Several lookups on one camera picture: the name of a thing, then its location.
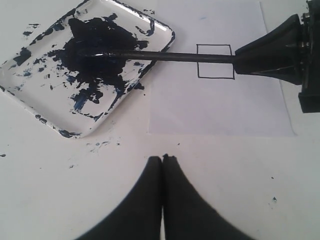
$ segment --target black plastic mount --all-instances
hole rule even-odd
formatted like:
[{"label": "black plastic mount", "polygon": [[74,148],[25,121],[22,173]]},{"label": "black plastic mount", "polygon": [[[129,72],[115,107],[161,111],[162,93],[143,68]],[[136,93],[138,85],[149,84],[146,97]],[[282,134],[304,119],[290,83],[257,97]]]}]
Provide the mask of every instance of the black plastic mount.
[{"label": "black plastic mount", "polygon": [[309,13],[297,14],[264,37],[238,49],[238,74],[277,78],[302,85],[303,113],[320,112],[320,0],[308,1]]}]

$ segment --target white paper sheet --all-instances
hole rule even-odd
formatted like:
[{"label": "white paper sheet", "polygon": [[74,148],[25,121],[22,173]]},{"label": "white paper sheet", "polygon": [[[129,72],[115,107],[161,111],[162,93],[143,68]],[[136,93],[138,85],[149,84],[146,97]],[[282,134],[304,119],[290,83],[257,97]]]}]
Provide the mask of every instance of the white paper sheet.
[{"label": "white paper sheet", "polygon": [[[266,34],[259,2],[161,0],[155,12],[176,33],[170,52],[196,53],[198,44],[198,53],[230,54],[230,45],[234,54]],[[233,78],[232,66],[212,63],[199,64],[202,78],[196,63],[159,62],[150,74],[149,133],[294,135],[277,79],[222,79]]]}]

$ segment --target paint brush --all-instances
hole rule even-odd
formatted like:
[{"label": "paint brush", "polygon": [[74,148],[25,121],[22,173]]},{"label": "paint brush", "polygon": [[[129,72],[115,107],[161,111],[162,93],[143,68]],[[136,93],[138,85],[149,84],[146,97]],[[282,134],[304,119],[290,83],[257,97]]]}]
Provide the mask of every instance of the paint brush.
[{"label": "paint brush", "polygon": [[81,57],[86,58],[120,58],[128,60],[149,60],[166,62],[192,62],[192,63],[215,63],[233,64],[237,59],[235,55],[217,54],[193,54],[177,52],[158,51],[136,51],[136,50],[113,50],[99,47],[83,48],[77,52]]}]

